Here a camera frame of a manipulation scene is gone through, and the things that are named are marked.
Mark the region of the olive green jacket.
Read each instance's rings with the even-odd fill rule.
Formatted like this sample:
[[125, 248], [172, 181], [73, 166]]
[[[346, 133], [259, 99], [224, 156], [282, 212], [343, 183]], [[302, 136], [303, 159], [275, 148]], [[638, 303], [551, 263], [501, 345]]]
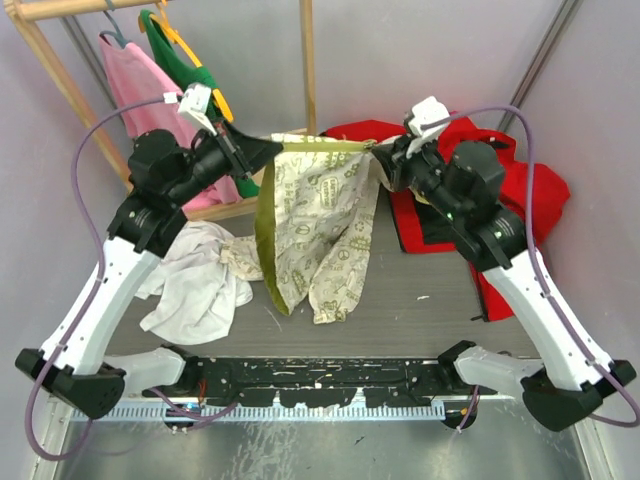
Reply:
[[227, 241], [222, 261], [239, 278], [263, 282], [279, 312], [307, 300], [314, 323], [343, 322], [360, 301], [370, 260], [376, 142], [271, 138], [284, 150], [263, 171], [254, 233]]

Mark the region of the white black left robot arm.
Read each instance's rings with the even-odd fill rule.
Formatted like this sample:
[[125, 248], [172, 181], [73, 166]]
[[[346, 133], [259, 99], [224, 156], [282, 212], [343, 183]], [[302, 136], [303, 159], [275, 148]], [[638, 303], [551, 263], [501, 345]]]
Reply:
[[186, 203], [226, 175], [252, 175], [283, 152], [280, 142], [247, 136], [225, 121], [201, 129], [187, 148], [156, 129], [139, 136], [129, 157], [131, 193], [118, 208], [99, 263], [61, 325], [38, 349], [15, 361], [26, 376], [91, 420], [130, 394], [167, 386], [194, 393], [193, 355], [164, 344], [142, 354], [108, 357], [116, 327], [149, 274], [186, 224]]

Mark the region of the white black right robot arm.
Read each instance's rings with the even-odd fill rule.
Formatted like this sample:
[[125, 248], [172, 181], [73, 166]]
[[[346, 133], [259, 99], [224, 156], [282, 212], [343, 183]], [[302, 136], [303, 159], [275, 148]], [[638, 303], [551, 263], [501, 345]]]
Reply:
[[528, 246], [524, 221], [499, 199], [505, 170], [495, 150], [464, 141], [444, 160], [433, 141], [416, 153], [409, 146], [400, 136], [371, 153], [393, 190], [413, 190], [446, 221], [456, 250], [500, 293], [540, 355], [517, 359], [461, 341], [438, 358], [442, 388], [459, 394], [472, 385], [520, 399], [554, 432], [591, 416], [636, 371], [589, 337]]

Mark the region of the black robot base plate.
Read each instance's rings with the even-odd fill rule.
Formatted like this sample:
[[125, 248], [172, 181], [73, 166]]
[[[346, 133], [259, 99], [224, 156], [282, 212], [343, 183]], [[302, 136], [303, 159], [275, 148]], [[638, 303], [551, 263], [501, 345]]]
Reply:
[[204, 357], [182, 348], [177, 383], [158, 390], [170, 398], [194, 397], [208, 406], [345, 407], [356, 395], [365, 406], [429, 406], [437, 397], [466, 396], [462, 383], [437, 361], [421, 358]]

